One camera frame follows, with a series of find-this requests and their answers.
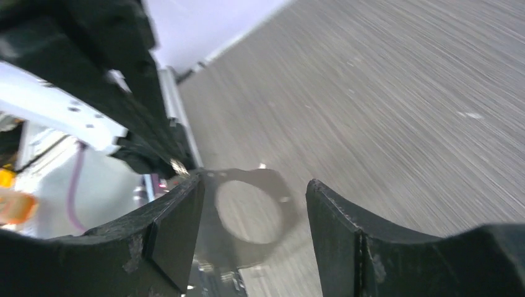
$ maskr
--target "black plastic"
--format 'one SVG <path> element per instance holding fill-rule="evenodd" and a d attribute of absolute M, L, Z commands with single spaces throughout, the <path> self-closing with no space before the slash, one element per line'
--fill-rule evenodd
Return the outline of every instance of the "black plastic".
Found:
<path fill-rule="evenodd" d="M 203 197 L 200 177 L 192 176 L 82 236 L 42 240 L 0 230 L 0 296 L 179 296 L 188 286 Z M 152 232 L 158 222 L 160 232 Z M 145 247 L 161 251 L 163 264 Z M 175 279 L 166 277 L 170 266 Z"/>
<path fill-rule="evenodd" d="M 525 296 L 525 226 L 437 238 L 349 202 L 320 181 L 306 192 L 324 297 Z"/>

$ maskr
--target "white robot part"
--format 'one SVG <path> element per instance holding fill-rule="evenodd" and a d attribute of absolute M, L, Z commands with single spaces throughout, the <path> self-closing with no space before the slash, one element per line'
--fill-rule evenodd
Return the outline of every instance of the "white robot part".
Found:
<path fill-rule="evenodd" d="M 0 62 L 0 110 L 72 135 L 106 155 L 127 129 L 96 109 L 38 77 Z"/>

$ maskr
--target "machine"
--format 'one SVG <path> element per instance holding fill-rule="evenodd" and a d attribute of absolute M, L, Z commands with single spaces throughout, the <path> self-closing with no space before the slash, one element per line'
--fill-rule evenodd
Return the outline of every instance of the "machine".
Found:
<path fill-rule="evenodd" d="M 238 273 L 218 271 L 196 254 L 199 229 L 209 228 L 210 176 L 188 123 L 170 113 L 180 106 L 167 102 L 173 94 L 160 83 L 154 46 L 139 0 L 0 3 L 0 67 L 25 71 L 0 78 L 0 109 L 173 185 L 82 236 L 44 240 L 0 230 L 0 296 L 246 295 Z M 163 79 L 177 81 L 173 74 Z M 48 88 L 24 96 L 19 86 L 28 81 Z M 61 106 L 68 107 L 57 116 Z M 437 238 L 377 217 L 318 180 L 306 187 L 306 201 L 325 297 L 525 296 L 522 225 Z"/>

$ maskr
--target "small hole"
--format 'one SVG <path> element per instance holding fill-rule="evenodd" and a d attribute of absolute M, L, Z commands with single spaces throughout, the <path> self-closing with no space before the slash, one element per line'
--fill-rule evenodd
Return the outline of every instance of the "small hole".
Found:
<path fill-rule="evenodd" d="M 122 25 L 126 22 L 126 18 L 122 15 L 114 15 L 113 17 L 110 17 L 106 20 L 106 25 L 110 27 L 116 27 L 119 25 Z"/>

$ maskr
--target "scratch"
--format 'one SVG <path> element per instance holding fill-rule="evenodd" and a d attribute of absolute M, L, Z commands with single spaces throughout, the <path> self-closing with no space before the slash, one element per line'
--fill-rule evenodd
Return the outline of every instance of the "scratch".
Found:
<path fill-rule="evenodd" d="M 441 258 L 441 260 L 443 261 L 443 264 L 447 268 L 447 270 L 450 273 L 450 275 L 454 278 L 456 283 L 459 283 L 458 275 L 456 275 L 456 273 L 454 272 L 454 269 L 448 263 L 448 260 L 443 256 L 443 254 L 440 252 L 440 250 L 436 246 L 432 246 L 432 249 L 436 252 L 438 257 Z"/>
<path fill-rule="evenodd" d="M 133 236 L 129 243 L 129 255 L 131 258 L 122 266 L 127 273 L 132 273 L 139 268 L 142 259 L 142 247 L 142 235 Z"/>
<path fill-rule="evenodd" d="M 187 17 L 187 16 L 191 15 L 189 9 L 188 9 L 187 7 L 185 7 L 184 5 L 181 5 L 181 4 L 179 3 L 179 1 L 171 0 L 170 2 L 175 6 L 175 7 L 174 7 L 174 8 L 175 8 L 175 11 L 178 11 L 178 12 L 180 13 L 180 14 L 178 15 L 179 17 L 180 17 L 180 16 L 185 16 L 185 17 Z"/>
<path fill-rule="evenodd" d="M 16 51 L 5 38 L 0 38 L 0 53 L 11 59 L 20 56 L 20 53 Z"/>
<path fill-rule="evenodd" d="M 473 119 L 482 119 L 483 116 L 479 113 L 461 113 L 461 112 L 458 112 L 458 114 L 460 116 L 462 116 L 463 118 L 473 118 Z"/>
<path fill-rule="evenodd" d="M 153 288 L 149 288 L 147 297 L 164 297 L 164 295 L 157 293 Z"/>
<path fill-rule="evenodd" d="M 363 288 L 363 235 L 359 235 L 359 288 Z"/>
<path fill-rule="evenodd" d="M 381 262 L 381 256 L 378 254 L 375 254 L 372 256 L 372 252 L 370 251 L 370 246 L 367 245 L 368 249 L 368 256 L 370 257 L 370 260 L 372 261 L 372 266 L 374 268 L 374 275 L 376 277 L 376 281 L 378 283 L 383 283 L 386 278 L 386 270 L 384 268 L 383 263 Z"/>

